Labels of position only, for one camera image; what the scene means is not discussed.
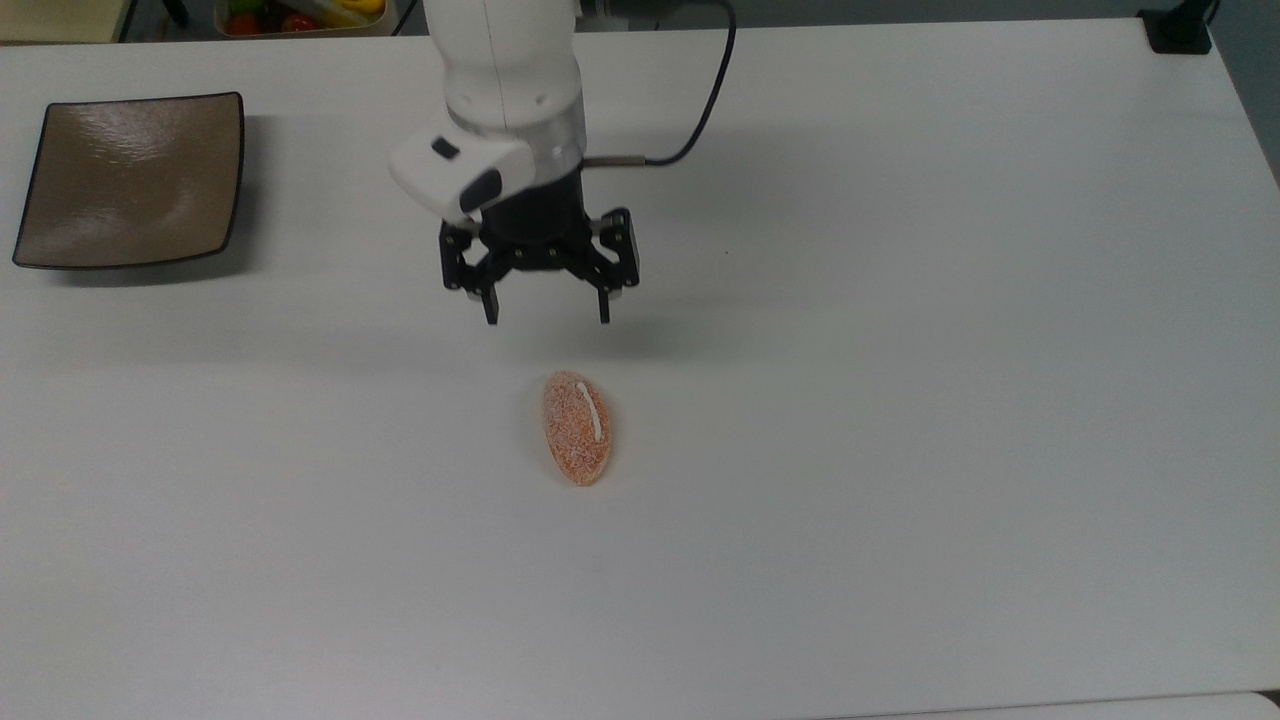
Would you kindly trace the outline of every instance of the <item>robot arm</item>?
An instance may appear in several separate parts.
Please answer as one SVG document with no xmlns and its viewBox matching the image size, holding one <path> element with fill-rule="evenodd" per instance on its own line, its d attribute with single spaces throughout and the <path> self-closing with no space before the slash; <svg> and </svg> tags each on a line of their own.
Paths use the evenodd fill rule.
<svg viewBox="0 0 1280 720">
<path fill-rule="evenodd" d="M 586 151 L 576 0 L 426 0 L 447 110 L 392 176 L 451 224 L 575 172 Z"/>
<path fill-rule="evenodd" d="M 443 219 L 444 287 L 483 301 L 489 324 L 498 322 L 494 284 L 511 270 L 567 270 L 595 288 L 602 323 L 609 299 L 640 283 L 631 214 L 618 208 L 593 220 L 582 205 L 586 122 L 573 28 L 580 10 L 645 17 L 677 4 L 425 0 L 444 59 L 445 108 L 393 152 L 390 169 Z M 724 63 L 730 49 L 732 26 Z M 712 102 L 723 73 L 724 64 Z M 710 102 L 677 155 L 640 164 L 689 152 L 709 111 Z M 465 251 L 476 241 L 488 252 L 472 265 Z"/>
</svg>

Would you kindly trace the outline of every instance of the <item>square plate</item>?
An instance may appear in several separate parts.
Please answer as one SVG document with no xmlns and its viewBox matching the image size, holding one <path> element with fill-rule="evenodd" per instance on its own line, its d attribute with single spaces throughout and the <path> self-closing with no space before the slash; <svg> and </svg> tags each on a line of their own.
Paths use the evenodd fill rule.
<svg viewBox="0 0 1280 720">
<path fill-rule="evenodd" d="M 238 92 L 55 102 L 45 110 L 13 261 L 99 269 L 220 252 L 243 161 Z"/>
</svg>

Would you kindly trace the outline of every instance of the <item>red tomato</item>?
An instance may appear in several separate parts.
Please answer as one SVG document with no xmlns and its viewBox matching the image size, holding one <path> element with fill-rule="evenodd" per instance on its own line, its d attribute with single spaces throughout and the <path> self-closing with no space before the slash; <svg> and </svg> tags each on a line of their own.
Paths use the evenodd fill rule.
<svg viewBox="0 0 1280 720">
<path fill-rule="evenodd" d="M 260 35 L 261 32 L 262 26 L 257 22 L 257 15 L 251 13 L 234 15 L 227 23 L 227 35 Z"/>
<path fill-rule="evenodd" d="M 320 23 L 302 13 L 293 13 L 280 23 L 280 32 L 306 32 L 308 29 L 320 29 Z"/>
</svg>

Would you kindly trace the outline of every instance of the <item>table surface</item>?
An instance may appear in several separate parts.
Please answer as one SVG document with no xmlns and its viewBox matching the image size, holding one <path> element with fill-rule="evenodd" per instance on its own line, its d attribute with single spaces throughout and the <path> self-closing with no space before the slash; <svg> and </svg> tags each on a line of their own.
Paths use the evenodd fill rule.
<svg viewBox="0 0 1280 720">
<path fill-rule="evenodd" d="M 115 42 L 128 0 L 0 0 L 0 42 Z"/>
<path fill-rule="evenodd" d="M 577 40 L 594 152 L 716 32 Z M 780 720 L 1280 685 L 1280 192 L 1137 20 L 745 31 L 686 161 L 590 170 L 641 286 L 440 287 L 385 159 L 426 38 L 0 49 L 46 102 L 239 91 L 230 249 L 0 266 L 0 714 Z M 611 402 L 599 486 L 536 420 Z"/>
</svg>

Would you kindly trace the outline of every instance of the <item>yellow pepper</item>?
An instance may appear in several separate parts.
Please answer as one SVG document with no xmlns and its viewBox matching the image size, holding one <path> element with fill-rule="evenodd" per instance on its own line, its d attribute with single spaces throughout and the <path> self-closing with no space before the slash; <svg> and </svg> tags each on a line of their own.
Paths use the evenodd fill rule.
<svg viewBox="0 0 1280 720">
<path fill-rule="evenodd" d="M 339 0 L 342 6 L 348 10 L 355 10 L 357 13 L 365 13 L 366 15 L 380 15 L 383 14 L 383 8 L 387 6 L 387 0 Z"/>
</svg>

